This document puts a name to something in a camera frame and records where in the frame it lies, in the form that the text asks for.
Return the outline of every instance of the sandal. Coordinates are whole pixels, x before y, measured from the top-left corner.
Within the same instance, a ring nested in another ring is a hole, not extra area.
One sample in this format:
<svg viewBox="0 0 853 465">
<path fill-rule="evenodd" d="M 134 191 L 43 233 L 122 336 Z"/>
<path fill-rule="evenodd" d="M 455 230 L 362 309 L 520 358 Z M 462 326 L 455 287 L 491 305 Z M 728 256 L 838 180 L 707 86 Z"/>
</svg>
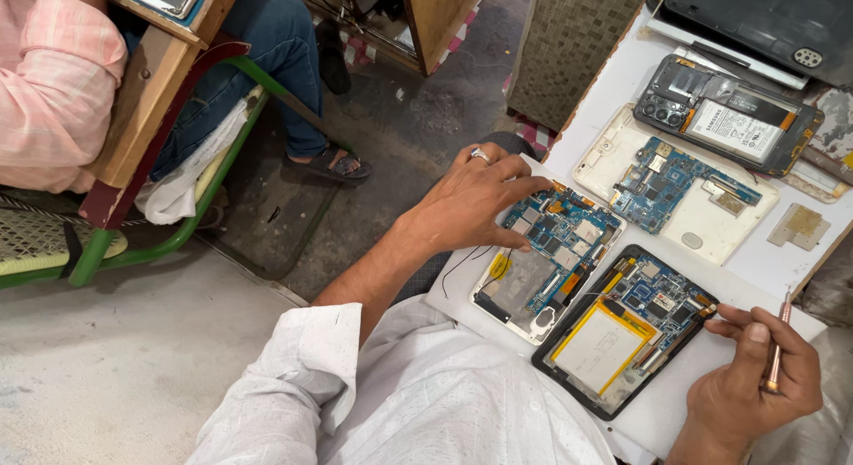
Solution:
<svg viewBox="0 0 853 465">
<path fill-rule="evenodd" d="M 373 172 L 373 167 L 367 162 L 359 159 L 356 154 L 347 152 L 347 155 L 338 160 L 331 169 L 328 168 L 328 166 L 332 164 L 332 160 L 335 160 L 335 156 L 338 155 L 338 151 L 340 149 L 339 145 L 334 143 L 329 144 L 329 146 L 326 147 L 326 150 L 323 150 L 321 154 L 314 155 L 314 157 L 311 158 L 311 162 L 307 164 L 294 162 L 285 154 L 284 165 L 291 169 L 302 169 L 314 175 L 325 176 L 326 178 L 330 178 L 337 182 L 361 185 L 368 179 L 371 172 Z M 358 161 L 361 166 L 350 172 L 350 167 L 354 161 Z"/>
<path fill-rule="evenodd" d="M 347 63 L 344 61 L 344 47 L 340 42 L 340 29 L 333 20 L 324 20 L 314 28 L 317 39 L 317 52 L 320 55 L 320 77 L 329 91 L 342 95 L 350 91 L 352 82 Z"/>
</svg>

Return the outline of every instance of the rose gold screwdriver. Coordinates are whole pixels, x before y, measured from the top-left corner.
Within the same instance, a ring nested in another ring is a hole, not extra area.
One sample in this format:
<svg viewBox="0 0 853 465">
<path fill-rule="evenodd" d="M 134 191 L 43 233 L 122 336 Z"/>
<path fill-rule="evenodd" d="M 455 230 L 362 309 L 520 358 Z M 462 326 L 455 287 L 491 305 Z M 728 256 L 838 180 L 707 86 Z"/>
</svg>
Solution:
<svg viewBox="0 0 853 465">
<path fill-rule="evenodd" d="M 791 288 L 788 288 L 785 294 L 785 302 L 779 308 L 779 318 L 785 322 L 791 322 Z M 770 371 L 767 373 L 767 378 L 764 380 L 764 392 L 776 393 L 779 392 L 779 365 L 782 357 L 782 349 L 778 345 L 773 346 L 773 352 L 770 356 Z"/>
</svg>

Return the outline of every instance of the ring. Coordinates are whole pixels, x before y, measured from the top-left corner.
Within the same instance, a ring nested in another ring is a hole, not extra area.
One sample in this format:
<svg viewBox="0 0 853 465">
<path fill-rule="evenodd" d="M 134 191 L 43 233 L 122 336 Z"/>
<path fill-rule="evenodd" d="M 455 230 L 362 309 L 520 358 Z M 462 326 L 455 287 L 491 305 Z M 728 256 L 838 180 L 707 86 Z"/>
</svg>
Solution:
<svg viewBox="0 0 853 465">
<path fill-rule="evenodd" d="M 491 165 L 491 159 L 489 159 L 489 156 L 486 155 L 485 152 L 480 149 L 480 147 L 477 147 L 471 151 L 471 158 L 474 157 L 480 157 L 481 159 L 485 160 L 485 165 Z"/>
</svg>

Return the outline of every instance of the pink shirt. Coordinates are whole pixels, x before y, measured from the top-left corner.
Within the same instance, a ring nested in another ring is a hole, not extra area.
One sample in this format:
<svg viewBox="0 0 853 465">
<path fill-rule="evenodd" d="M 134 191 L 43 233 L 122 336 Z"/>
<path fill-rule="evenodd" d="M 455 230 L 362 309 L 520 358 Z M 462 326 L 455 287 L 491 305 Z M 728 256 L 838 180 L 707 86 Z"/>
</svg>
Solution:
<svg viewBox="0 0 853 465">
<path fill-rule="evenodd" d="M 89 190 L 127 50 L 78 0 L 0 0 L 0 183 Z"/>
</svg>

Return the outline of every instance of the concrete floor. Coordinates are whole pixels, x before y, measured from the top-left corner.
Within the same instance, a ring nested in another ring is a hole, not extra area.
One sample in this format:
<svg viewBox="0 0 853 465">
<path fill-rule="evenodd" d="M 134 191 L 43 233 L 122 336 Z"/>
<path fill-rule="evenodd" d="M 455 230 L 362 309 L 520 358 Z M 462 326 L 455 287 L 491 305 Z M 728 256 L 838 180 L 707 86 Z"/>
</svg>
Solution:
<svg viewBox="0 0 853 465">
<path fill-rule="evenodd" d="M 338 192 L 281 284 L 308 300 L 317 296 L 418 202 L 460 148 L 514 128 L 501 88 L 529 1 L 483 0 L 459 51 L 429 78 L 378 54 L 375 64 L 351 68 L 349 93 L 326 94 L 325 121 L 375 172 L 362 187 Z M 324 186 L 281 169 L 285 133 L 277 121 L 274 110 L 264 111 L 247 143 L 253 148 L 244 148 L 226 181 L 232 218 L 223 241 L 267 270 L 287 262 L 324 194 Z M 272 219 L 277 207 L 282 212 Z"/>
<path fill-rule="evenodd" d="M 0 463 L 183 463 L 294 303 L 197 240 L 0 291 Z"/>
</svg>

